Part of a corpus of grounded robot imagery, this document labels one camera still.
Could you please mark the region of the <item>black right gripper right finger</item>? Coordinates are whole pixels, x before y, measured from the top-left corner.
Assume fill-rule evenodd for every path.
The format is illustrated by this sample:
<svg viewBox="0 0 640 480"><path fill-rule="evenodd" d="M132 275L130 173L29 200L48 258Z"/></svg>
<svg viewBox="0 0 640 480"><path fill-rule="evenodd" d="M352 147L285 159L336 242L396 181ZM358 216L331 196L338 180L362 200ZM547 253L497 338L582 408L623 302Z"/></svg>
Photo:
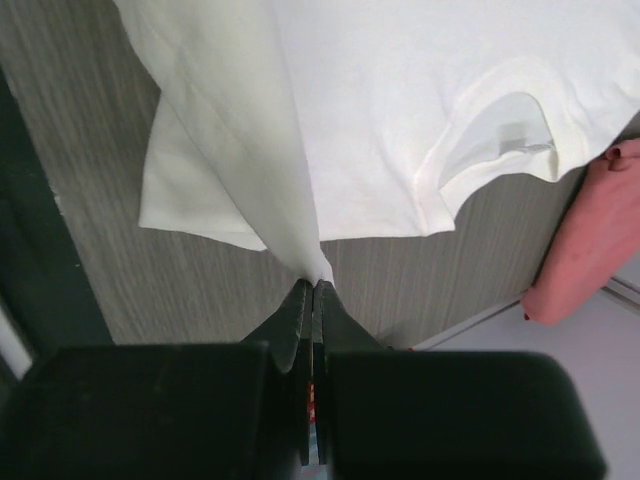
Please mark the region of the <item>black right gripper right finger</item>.
<svg viewBox="0 0 640 480"><path fill-rule="evenodd" d="M518 351L379 344L334 286L314 290L319 460L332 479L601 479L607 464L569 375Z"/></svg>

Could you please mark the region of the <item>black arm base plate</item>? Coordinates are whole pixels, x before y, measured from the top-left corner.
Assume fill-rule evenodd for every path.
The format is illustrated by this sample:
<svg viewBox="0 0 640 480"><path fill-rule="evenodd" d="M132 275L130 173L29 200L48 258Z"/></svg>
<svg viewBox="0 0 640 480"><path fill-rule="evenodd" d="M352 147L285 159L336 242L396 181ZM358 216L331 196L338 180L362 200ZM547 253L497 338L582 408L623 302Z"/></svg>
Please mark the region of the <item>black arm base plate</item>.
<svg viewBox="0 0 640 480"><path fill-rule="evenodd" d="M61 348L113 340L17 100L1 83L1 360L22 377Z"/></svg>

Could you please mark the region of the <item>white printed t-shirt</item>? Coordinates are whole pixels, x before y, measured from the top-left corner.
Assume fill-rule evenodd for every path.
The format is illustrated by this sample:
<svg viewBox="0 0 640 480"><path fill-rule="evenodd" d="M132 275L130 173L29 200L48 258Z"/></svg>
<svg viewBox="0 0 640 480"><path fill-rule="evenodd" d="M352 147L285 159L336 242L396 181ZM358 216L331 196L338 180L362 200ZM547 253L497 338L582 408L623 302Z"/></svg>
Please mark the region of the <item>white printed t-shirt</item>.
<svg viewBox="0 0 640 480"><path fill-rule="evenodd" d="M635 1L120 1L160 89L139 223L332 275L324 241L454 229L639 109Z"/></svg>

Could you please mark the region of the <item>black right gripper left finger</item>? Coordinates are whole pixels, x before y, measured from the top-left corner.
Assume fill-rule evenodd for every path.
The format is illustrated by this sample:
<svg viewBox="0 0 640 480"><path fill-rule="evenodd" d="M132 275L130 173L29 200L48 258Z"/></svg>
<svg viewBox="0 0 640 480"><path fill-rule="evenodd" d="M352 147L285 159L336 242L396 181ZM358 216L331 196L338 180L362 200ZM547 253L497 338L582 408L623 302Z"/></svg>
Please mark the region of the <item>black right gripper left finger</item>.
<svg viewBox="0 0 640 480"><path fill-rule="evenodd" d="M68 348L1 413L5 479L291 479L308 449L297 378L311 287L238 343Z"/></svg>

